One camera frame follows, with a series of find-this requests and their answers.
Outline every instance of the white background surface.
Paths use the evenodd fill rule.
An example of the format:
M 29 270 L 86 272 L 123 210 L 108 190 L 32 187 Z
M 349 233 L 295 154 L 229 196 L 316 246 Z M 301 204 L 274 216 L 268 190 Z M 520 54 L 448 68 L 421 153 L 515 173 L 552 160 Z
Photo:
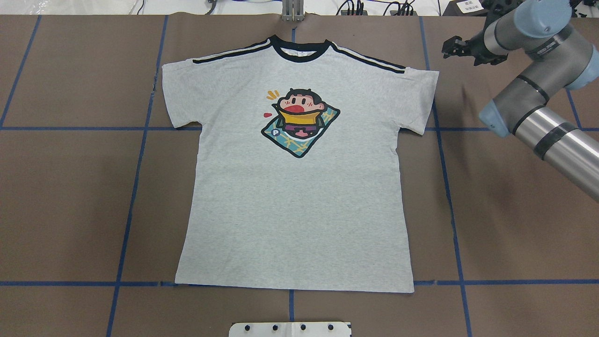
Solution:
M 135 14 L 143 0 L 0 0 L 0 14 Z M 441 12 L 449 0 L 440 0 Z M 304 11 L 320 15 L 334 15 L 343 0 L 304 0 Z M 412 4 L 420 16 L 438 16 L 437 0 L 414 0 Z M 365 0 L 369 15 L 382 15 L 386 4 Z M 210 9 L 207 0 L 146 0 L 140 14 L 172 14 L 179 11 L 204 14 Z M 597 8 L 582 3 L 579 13 L 599 17 Z M 280 1 L 249 0 L 245 2 L 219 0 L 214 14 L 264 14 L 282 12 Z

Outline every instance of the gray t-shirt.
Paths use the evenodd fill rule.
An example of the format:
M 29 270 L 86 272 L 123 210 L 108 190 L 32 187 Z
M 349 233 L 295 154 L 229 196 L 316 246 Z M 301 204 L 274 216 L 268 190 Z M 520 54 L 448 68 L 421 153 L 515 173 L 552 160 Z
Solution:
M 414 291 L 395 148 L 438 72 L 276 36 L 162 71 L 173 125 L 202 123 L 176 283 Z

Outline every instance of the cartoon graphic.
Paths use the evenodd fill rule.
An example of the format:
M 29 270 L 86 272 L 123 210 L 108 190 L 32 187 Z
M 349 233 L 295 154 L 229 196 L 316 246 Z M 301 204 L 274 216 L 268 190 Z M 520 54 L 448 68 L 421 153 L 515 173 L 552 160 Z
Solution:
M 279 96 L 278 91 L 274 92 L 268 92 L 269 100 Z M 277 116 L 262 129 L 262 134 L 297 158 L 308 152 L 341 112 L 311 89 L 290 89 L 273 107 Z

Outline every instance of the shirt neckline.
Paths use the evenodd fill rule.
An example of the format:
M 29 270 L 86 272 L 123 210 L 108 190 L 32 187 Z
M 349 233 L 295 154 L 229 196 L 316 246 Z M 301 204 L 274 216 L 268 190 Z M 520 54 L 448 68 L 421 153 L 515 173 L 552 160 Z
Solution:
M 282 58 L 287 59 L 289 61 L 297 62 L 297 63 L 310 62 L 310 61 L 317 59 L 318 57 L 323 55 L 329 49 L 329 47 L 332 45 L 332 42 L 330 42 L 329 40 L 325 40 L 322 43 L 293 43 L 293 42 L 281 40 L 281 38 L 279 38 L 276 35 L 273 35 L 268 39 L 270 40 L 271 46 L 277 52 L 277 54 L 279 54 L 279 56 L 281 56 Z M 287 54 L 282 49 L 291 49 L 291 50 L 296 50 L 298 52 L 314 52 L 314 53 L 307 55 L 307 56 L 296 56 L 296 55 Z

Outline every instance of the brown table surface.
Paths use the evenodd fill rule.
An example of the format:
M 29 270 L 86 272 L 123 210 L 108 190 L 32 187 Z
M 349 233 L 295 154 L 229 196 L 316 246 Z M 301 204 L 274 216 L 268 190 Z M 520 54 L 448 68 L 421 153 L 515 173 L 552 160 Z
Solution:
M 340 320 L 355 337 L 597 336 L 598 205 L 477 119 L 530 61 L 442 58 L 444 40 L 483 20 L 0 16 L 0 335 L 226 336 L 233 322 Z M 599 44 L 599 19 L 573 24 Z M 173 284 L 201 127 L 172 128 L 157 65 L 273 34 L 441 72 L 424 136 L 398 139 L 414 294 Z M 549 106 L 599 140 L 598 89 Z

